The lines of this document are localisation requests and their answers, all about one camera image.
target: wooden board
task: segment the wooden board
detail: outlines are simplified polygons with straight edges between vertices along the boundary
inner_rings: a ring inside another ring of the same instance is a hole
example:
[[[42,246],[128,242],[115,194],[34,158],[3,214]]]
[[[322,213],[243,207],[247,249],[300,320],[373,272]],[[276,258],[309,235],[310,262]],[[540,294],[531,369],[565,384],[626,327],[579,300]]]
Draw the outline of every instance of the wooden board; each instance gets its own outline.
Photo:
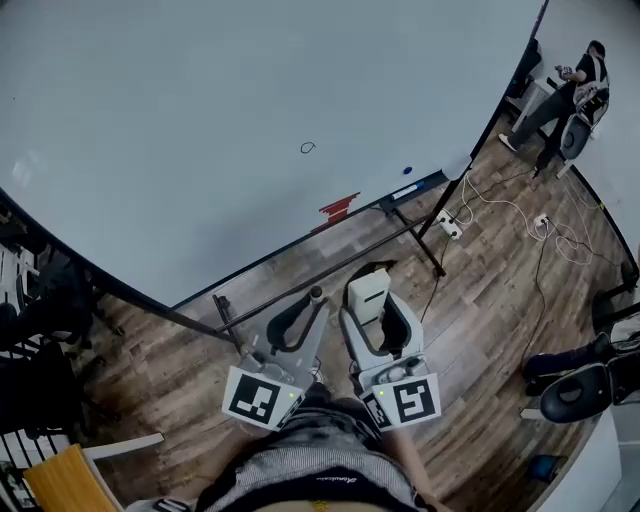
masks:
[[[45,512],[118,512],[77,444],[25,471],[24,476]]]

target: person's leg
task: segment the person's leg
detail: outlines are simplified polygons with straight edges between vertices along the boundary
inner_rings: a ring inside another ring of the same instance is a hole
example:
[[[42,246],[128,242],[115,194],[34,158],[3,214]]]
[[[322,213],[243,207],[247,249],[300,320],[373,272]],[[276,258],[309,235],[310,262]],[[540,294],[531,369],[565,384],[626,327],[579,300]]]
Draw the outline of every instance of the person's leg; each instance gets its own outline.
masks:
[[[569,115],[570,113],[566,112],[558,118],[558,122],[556,123],[556,127],[553,129],[553,133],[549,136],[544,145],[544,149],[538,155],[538,159],[536,160],[536,173],[533,175],[534,178],[547,168],[549,162],[551,162],[551,159],[553,158],[553,155],[558,151],[560,143],[562,142],[562,132],[564,131],[565,126],[567,126],[567,121],[569,121]]]
[[[515,149],[520,149],[529,138],[549,121],[553,121],[567,111],[568,104],[559,93],[552,94],[533,114],[528,116],[518,131],[507,139]]]
[[[331,391],[327,389],[327,386],[320,382],[314,382],[311,387],[307,389],[307,393],[304,397],[304,401],[300,404],[301,407],[309,406],[315,407],[331,401]]]

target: black chair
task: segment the black chair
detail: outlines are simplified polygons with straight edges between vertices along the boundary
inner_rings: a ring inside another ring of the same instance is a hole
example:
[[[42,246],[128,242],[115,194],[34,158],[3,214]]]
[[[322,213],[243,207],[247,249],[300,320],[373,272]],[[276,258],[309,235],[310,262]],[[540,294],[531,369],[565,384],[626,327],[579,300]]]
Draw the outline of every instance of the black chair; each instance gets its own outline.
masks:
[[[115,335],[124,331],[113,326],[98,307],[101,292],[95,292],[85,272],[66,257],[58,257],[47,263],[34,279],[37,298],[25,293],[22,276],[16,280],[19,314],[11,313],[11,305],[0,306],[0,350],[29,342],[29,338],[42,335],[54,341],[74,344],[81,340],[83,348],[91,348],[89,330],[95,315]],[[66,338],[54,335],[67,331]]]
[[[84,418],[86,404],[103,418],[117,422],[112,413],[93,402],[84,392],[84,384],[104,359],[93,359],[75,377],[71,363],[58,343],[50,342],[30,357],[14,359],[0,368],[0,434],[24,429],[30,439],[66,434],[74,438],[78,424],[91,436]]]

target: black cable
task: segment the black cable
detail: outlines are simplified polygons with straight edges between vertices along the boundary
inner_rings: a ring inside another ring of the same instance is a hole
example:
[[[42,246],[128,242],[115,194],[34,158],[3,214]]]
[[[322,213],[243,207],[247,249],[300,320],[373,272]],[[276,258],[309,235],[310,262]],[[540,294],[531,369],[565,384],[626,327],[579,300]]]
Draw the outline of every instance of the black cable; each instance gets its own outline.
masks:
[[[440,255],[440,266],[442,266],[442,262],[444,261],[444,253],[447,251],[447,247],[449,246],[449,240],[451,240],[451,237],[447,237],[447,241],[444,244],[444,249],[442,249],[442,254]],[[433,287],[433,291],[431,292],[431,297],[429,297],[427,305],[424,307],[422,317],[420,318],[420,323],[422,323],[422,321],[424,320],[424,316],[427,314],[427,309],[429,309],[429,306],[431,306],[431,303],[433,302],[433,298],[436,296],[436,292],[438,291],[438,283],[440,283],[440,274],[438,274],[438,276],[436,277],[436,284]]]
[[[549,219],[549,224],[551,224],[555,230],[560,233],[560,236],[562,238],[566,238],[567,240],[570,240],[571,242],[573,242],[574,244],[579,244],[579,245],[584,245],[587,250],[593,254],[594,256],[597,256],[598,258],[602,258],[603,260],[605,260],[607,263],[609,263],[609,265],[611,265],[612,267],[620,267],[622,265],[622,263],[614,263],[613,261],[611,261],[609,258],[607,258],[604,254],[600,254],[595,252],[593,249],[591,249],[591,247],[589,247],[587,244],[585,244],[584,242],[580,242],[579,240],[574,240],[571,237],[565,236],[562,234],[562,232],[560,231],[560,229],[558,229],[558,226],[556,226],[551,219]]]
[[[318,375],[318,373],[320,373],[320,368],[322,368],[322,361],[320,361],[320,358],[318,356],[314,356],[314,359],[318,361],[318,366],[315,369],[315,373],[312,374],[315,377],[316,375]]]
[[[544,255],[544,247],[545,245],[547,245],[547,240],[549,239],[549,226],[547,226],[546,224],[545,226],[547,227],[547,229],[544,237],[544,242],[542,242],[542,250],[540,251],[540,258],[538,258],[538,268],[536,268],[536,277],[535,277],[536,288],[538,289],[538,293],[540,293],[540,297],[542,297],[542,311],[540,311],[540,316],[538,316],[538,321],[536,322],[536,326],[533,328],[533,332],[531,333],[531,339],[527,343],[527,346],[524,347],[524,350],[522,351],[522,356],[520,356],[520,367],[522,367],[524,356],[529,351],[529,348],[531,347],[531,343],[533,343],[533,339],[536,336],[536,332],[538,332],[538,327],[540,327],[540,322],[542,322],[542,317],[544,316],[544,313],[547,309],[547,301],[544,298],[544,293],[542,293],[542,288],[540,288],[540,283],[538,282],[538,276],[540,275],[540,264],[542,263],[542,256]]]

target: black shirt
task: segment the black shirt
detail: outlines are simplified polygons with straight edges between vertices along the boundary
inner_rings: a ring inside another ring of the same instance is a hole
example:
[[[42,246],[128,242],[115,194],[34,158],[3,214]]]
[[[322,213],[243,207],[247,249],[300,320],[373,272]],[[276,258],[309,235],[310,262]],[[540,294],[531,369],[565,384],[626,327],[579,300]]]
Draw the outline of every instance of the black shirt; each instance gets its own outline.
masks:
[[[576,67],[576,71],[584,71],[587,74],[587,78],[582,83],[593,82],[594,80],[603,80],[604,77],[607,76],[607,68],[604,65],[604,60],[600,57],[595,57],[600,61],[600,69],[602,70],[602,76],[596,76],[596,66],[593,63],[593,58],[588,53],[585,53],[578,66]],[[566,101],[573,104],[573,94],[576,92],[576,87],[578,86],[577,82],[573,80],[569,80],[566,84],[560,87],[560,96],[562,96]]]

